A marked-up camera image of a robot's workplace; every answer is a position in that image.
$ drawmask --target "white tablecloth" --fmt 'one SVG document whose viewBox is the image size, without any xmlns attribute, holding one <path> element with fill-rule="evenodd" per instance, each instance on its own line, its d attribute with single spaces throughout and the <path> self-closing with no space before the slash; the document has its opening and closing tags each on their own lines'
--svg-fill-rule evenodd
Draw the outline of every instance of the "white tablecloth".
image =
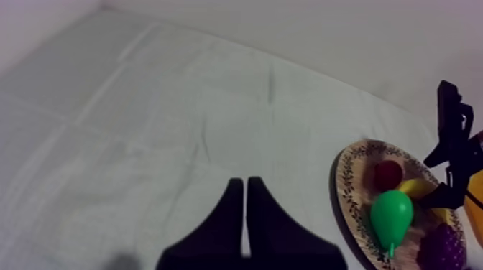
<svg viewBox="0 0 483 270">
<path fill-rule="evenodd" d="M 364 138 L 419 159 L 436 145 L 420 119 L 325 75 L 99 12 L 0 80 L 0 268 L 153 269 L 230 177 L 259 175 L 294 219 L 361 269 L 328 179 L 336 155 Z M 470 264 L 482 265 L 460 214 Z"/>
</svg>

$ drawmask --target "toy fruit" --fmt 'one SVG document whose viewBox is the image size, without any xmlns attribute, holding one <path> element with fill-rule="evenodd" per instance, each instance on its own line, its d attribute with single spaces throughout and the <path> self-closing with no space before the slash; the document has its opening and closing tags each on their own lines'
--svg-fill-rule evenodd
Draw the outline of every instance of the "toy fruit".
<svg viewBox="0 0 483 270">
<path fill-rule="evenodd" d="M 399 190 L 382 193 L 371 207 L 371 223 L 381 247 L 394 256 L 413 219 L 411 199 Z"/>
<path fill-rule="evenodd" d="M 466 250 L 458 233 L 442 223 L 421 239 L 416 261 L 423 270 L 461 270 L 466 263 Z"/>
<path fill-rule="evenodd" d="M 435 190 L 436 186 L 429 181 L 415 178 L 402 182 L 396 189 L 404 192 L 411 199 L 419 200 Z M 451 214 L 448 208 L 431 208 L 431 211 L 441 222 L 450 223 Z"/>
<path fill-rule="evenodd" d="M 403 169 L 392 160 L 385 160 L 374 166 L 374 186 L 380 191 L 395 189 L 403 179 Z"/>
<path fill-rule="evenodd" d="M 419 178 L 402 182 L 397 189 L 412 199 L 419 200 L 436 189 L 436 186 Z"/>
</svg>

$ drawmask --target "paper plate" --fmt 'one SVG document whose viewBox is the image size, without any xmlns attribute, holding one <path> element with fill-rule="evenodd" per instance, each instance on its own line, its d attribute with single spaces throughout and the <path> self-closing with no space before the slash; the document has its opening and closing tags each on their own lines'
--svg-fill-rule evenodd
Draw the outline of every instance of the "paper plate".
<svg viewBox="0 0 483 270">
<path fill-rule="evenodd" d="M 408 153 L 383 141 L 363 140 L 345 148 L 336 160 L 335 175 L 331 180 L 335 187 L 334 204 L 339 208 L 346 229 L 348 228 L 352 236 L 348 241 L 355 241 L 356 245 L 352 246 L 360 249 L 354 252 L 362 253 L 356 254 L 357 256 L 367 257 L 376 269 L 419 269 L 416 257 L 420 240 L 438 225 L 431 212 L 422 210 L 415 204 L 413 223 L 405 240 L 396 248 L 393 259 L 389 259 L 387 253 L 379 248 L 370 225 L 370 206 L 379 194 L 373 186 L 374 165 L 388 159 L 401 165 L 404 170 L 403 180 L 421 178 L 437 185 L 436 178 L 428 168 Z M 466 246 L 461 223 L 454 211 L 451 211 L 449 223 Z"/>
</svg>

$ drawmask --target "toy apple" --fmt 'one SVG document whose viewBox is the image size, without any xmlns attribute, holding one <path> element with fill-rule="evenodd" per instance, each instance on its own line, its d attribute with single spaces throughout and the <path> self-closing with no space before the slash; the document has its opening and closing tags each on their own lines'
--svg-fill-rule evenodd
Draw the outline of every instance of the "toy apple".
<svg viewBox="0 0 483 270">
<path fill-rule="evenodd" d="M 385 192 L 394 190 L 403 180 L 403 169 L 392 160 L 385 160 L 374 166 L 374 186 Z"/>
</svg>

